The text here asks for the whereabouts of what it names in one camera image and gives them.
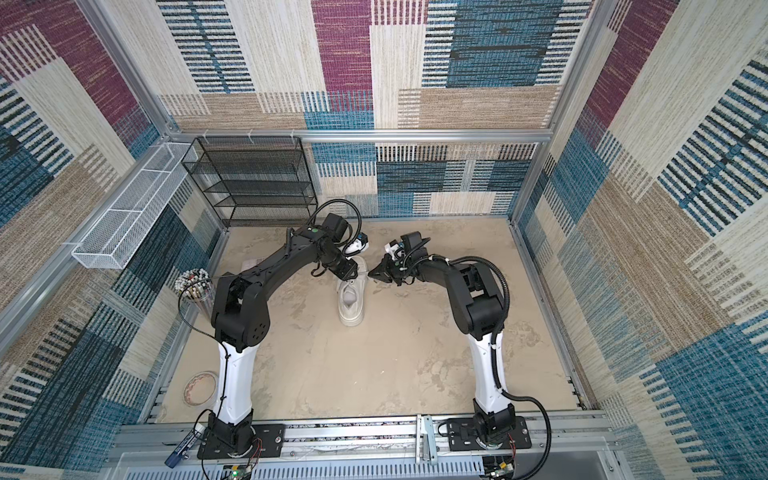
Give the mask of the white sneaker shoe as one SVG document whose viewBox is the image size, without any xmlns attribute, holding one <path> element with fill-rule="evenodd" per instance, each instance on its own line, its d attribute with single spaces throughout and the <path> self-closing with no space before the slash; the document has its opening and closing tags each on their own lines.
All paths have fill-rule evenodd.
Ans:
<svg viewBox="0 0 768 480">
<path fill-rule="evenodd" d="M 337 281 L 338 314 L 347 327 L 359 325 L 364 318 L 364 298 L 368 279 L 368 267 L 364 258 L 354 257 L 358 265 L 357 277 Z"/>
</svg>

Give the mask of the white shoelace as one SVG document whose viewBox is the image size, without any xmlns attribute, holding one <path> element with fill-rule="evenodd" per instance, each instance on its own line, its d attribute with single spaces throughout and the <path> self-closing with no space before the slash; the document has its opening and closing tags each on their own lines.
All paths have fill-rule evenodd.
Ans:
<svg viewBox="0 0 768 480">
<path fill-rule="evenodd" d="M 337 282 L 337 293 L 339 301 L 343 306 L 351 307 L 353 304 L 362 302 L 367 281 L 367 272 L 359 271 L 358 277 L 350 281 Z"/>
</svg>

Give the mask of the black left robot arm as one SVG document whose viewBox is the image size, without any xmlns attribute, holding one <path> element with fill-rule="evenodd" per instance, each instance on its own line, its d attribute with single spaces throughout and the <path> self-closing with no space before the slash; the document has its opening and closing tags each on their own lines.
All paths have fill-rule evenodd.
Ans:
<svg viewBox="0 0 768 480">
<path fill-rule="evenodd" d="M 346 281 L 357 277 L 358 264 L 346 249 L 361 233 L 362 221 L 350 229 L 343 217 L 330 213 L 319 225 L 313 219 L 286 231 L 284 245 L 256 266 L 226 273 L 215 287 L 211 312 L 214 338 L 219 345 L 219 398 L 209 415 L 201 460 L 243 458 L 256 449 L 251 387 L 256 354 L 270 326 L 269 299 L 309 264 Z"/>
</svg>

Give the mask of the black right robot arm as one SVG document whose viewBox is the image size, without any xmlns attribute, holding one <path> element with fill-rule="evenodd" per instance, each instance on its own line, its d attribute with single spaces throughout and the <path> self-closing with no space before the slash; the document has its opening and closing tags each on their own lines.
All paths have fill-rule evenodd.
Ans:
<svg viewBox="0 0 768 480">
<path fill-rule="evenodd" d="M 428 242 L 418 231 L 390 242 L 368 276 L 398 286 L 414 280 L 445 289 L 454 323 L 470 346 L 478 444 L 497 448 L 516 425 L 514 406 L 504 395 L 500 361 L 502 330 L 509 312 L 508 285 L 489 260 L 477 256 L 451 260 L 429 253 Z"/>
</svg>

